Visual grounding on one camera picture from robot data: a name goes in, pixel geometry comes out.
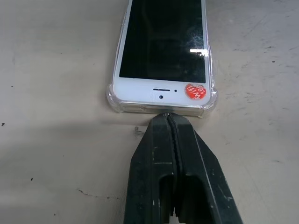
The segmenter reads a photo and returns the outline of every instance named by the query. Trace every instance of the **phone screen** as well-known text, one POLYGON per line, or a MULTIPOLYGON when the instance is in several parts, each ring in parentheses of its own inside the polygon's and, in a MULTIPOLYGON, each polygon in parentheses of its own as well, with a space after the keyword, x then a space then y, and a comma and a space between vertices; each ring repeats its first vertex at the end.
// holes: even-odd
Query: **phone screen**
POLYGON ((120 77, 205 83, 201 0, 133 0, 120 77))

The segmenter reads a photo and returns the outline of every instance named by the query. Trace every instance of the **smartphone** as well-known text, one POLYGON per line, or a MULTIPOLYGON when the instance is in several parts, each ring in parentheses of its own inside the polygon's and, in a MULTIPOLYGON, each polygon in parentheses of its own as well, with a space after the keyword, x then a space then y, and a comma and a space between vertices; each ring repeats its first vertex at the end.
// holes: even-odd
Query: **smartphone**
POLYGON ((211 104, 212 82, 204 0, 129 0, 111 104, 112 97, 125 102, 123 111, 201 108, 211 104))

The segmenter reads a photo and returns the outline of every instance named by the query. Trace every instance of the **clamp jaw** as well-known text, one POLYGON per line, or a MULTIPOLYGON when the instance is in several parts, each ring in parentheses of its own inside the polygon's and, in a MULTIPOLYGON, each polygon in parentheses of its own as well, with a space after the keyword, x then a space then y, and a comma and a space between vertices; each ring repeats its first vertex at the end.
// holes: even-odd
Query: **clamp jaw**
POLYGON ((153 118, 130 165, 124 224, 242 224, 215 155, 190 122, 153 118))

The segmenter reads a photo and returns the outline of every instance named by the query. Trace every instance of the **orange round sticker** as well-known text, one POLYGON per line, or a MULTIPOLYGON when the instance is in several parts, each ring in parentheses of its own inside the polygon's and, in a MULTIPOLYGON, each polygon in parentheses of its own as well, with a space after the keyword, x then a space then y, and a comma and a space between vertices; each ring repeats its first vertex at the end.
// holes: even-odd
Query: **orange round sticker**
POLYGON ((206 95, 206 89, 202 85, 188 84, 185 87, 185 92, 191 99, 202 99, 206 95))

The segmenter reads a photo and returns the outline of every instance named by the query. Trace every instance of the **scuffed work surface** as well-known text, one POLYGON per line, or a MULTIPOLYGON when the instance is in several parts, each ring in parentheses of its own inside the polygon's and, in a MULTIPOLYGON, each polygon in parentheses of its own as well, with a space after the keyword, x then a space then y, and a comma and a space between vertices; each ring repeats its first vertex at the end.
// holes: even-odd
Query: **scuffed work surface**
MULTIPOLYGON (((126 3, 0 1, 1 223, 122 223, 153 117, 105 100, 126 3)), ((299 220, 298 11, 297 0, 207 1, 220 97, 190 121, 245 224, 299 220)))

